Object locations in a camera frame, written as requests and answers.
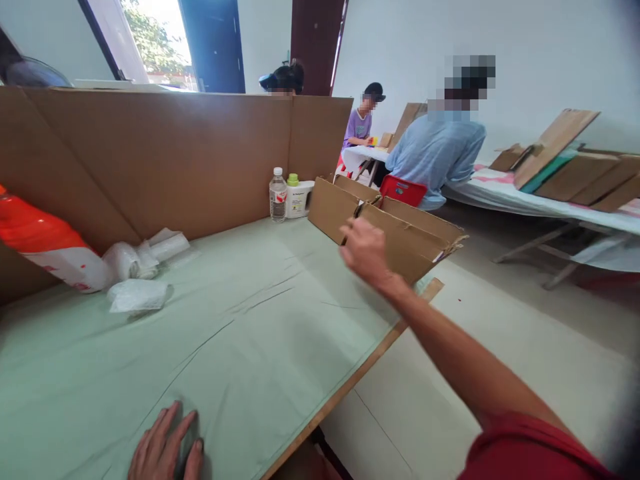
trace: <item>light blue shirt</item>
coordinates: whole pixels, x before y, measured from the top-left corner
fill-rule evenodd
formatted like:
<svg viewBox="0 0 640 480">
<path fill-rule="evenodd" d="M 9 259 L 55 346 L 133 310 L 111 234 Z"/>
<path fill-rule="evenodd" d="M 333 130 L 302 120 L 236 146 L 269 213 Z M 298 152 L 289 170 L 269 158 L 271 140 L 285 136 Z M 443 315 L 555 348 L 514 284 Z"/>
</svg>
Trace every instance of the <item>light blue shirt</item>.
<svg viewBox="0 0 640 480">
<path fill-rule="evenodd" d="M 470 178 L 486 136 L 483 125 L 469 120 L 469 112 L 434 111 L 410 124 L 385 166 L 394 177 L 426 185 L 419 208 L 435 210 L 447 201 L 440 192 L 443 185 Z"/>
</svg>

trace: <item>wooden table edge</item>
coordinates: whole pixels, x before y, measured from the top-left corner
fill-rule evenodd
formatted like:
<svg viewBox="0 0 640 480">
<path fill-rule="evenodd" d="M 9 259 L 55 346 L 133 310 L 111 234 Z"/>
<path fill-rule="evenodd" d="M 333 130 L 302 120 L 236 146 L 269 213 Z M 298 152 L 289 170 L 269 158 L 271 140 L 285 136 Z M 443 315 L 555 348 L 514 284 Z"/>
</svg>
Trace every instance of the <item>wooden table edge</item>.
<svg viewBox="0 0 640 480">
<path fill-rule="evenodd" d="M 435 296 L 442 290 L 444 284 L 434 278 L 429 282 L 427 288 L 422 294 L 422 298 L 426 301 L 431 302 Z M 315 428 L 320 425 L 322 420 L 324 420 L 330 412 L 340 403 L 340 401 L 347 396 L 347 394 L 356 386 L 356 384 L 365 376 L 365 374 L 374 366 L 374 364 L 384 355 L 384 353 L 389 350 L 390 346 L 393 345 L 393 342 L 398 340 L 398 337 L 402 335 L 402 333 L 407 329 L 407 324 L 404 320 L 398 321 L 395 324 L 395 327 L 382 339 L 382 341 L 378 344 L 373 352 L 368 356 L 365 362 L 360 365 L 360 368 L 356 370 L 350 378 L 344 382 L 344 384 L 331 396 L 329 400 L 320 408 L 318 413 L 314 415 L 311 421 L 307 424 L 307 426 L 298 434 L 298 436 L 291 442 L 291 444 L 287 447 L 287 449 L 280 455 L 278 460 L 274 462 L 272 466 L 270 466 L 269 470 L 262 476 L 261 480 L 268 480 L 278 471 L 282 465 L 288 460 L 290 456 L 292 456 L 293 452 L 298 450 L 298 447 L 302 445 L 304 442 L 315 430 Z"/>
</svg>

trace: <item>hand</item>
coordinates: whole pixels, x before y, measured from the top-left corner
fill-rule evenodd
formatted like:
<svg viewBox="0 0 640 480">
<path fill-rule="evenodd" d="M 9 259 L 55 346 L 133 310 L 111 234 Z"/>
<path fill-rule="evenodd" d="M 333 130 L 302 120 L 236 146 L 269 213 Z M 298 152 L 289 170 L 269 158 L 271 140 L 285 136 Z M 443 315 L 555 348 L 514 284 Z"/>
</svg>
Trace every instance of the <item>hand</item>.
<svg viewBox="0 0 640 480">
<path fill-rule="evenodd" d="M 340 247 L 342 260 L 362 280 L 380 290 L 393 278 L 385 256 L 385 233 L 362 218 L 348 219 L 340 231 L 347 237 L 347 244 Z"/>
<path fill-rule="evenodd" d="M 174 402 L 169 409 L 162 409 L 151 430 L 147 430 L 142 436 L 133 454 L 127 480 L 173 480 L 180 443 L 197 416 L 195 410 L 190 412 L 167 439 L 179 406 L 179 402 Z M 202 439 L 193 443 L 187 458 L 184 480 L 200 478 L 202 447 Z"/>
</svg>

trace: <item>red chair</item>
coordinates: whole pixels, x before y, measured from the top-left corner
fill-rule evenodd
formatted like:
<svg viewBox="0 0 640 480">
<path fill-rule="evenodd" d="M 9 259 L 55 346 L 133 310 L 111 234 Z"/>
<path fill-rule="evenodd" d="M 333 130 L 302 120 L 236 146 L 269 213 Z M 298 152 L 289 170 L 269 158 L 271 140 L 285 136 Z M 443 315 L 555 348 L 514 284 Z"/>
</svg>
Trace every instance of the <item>red chair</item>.
<svg viewBox="0 0 640 480">
<path fill-rule="evenodd" d="M 393 175 L 387 175 L 385 179 L 382 180 L 382 187 L 380 187 L 380 194 L 383 197 L 400 200 L 412 207 L 420 205 L 426 193 L 426 185 L 402 180 Z"/>
<path fill-rule="evenodd" d="M 342 154 L 340 154 L 340 160 L 338 160 L 338 168 L 340 169 L 340 171 L 344 171 L 347 169 L 345 163 L 342 161 Z M 347 178 L 351 178 L 352 175 L 353 172 L 347 172 Z"/>
</svg>

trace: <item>white bottle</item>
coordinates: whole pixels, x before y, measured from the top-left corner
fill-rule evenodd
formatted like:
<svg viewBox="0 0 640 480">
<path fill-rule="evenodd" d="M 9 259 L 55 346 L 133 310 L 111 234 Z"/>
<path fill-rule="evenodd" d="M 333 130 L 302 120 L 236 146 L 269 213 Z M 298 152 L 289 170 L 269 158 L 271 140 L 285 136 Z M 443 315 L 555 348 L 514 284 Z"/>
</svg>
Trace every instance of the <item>white bottle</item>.
<svg viewBox="0 0 640 480">
<path fill-rule="evenodd" d="M 271 220 L 282 223 L 285 220 L 285 202 L 287 200 L 287 184 L 282 178 L 282 168 L 273 169 L 273 178 L 269 182 L 269 204 Z"/>
<path fill-rule="evenodd" d="M 313 180 L 298 181 L 296 173 L 290 173 L 287 179 L 287 212 L 288 219 L 306 217 L 309 214 L 309 200 L 315 182 Z"/>
</svg>

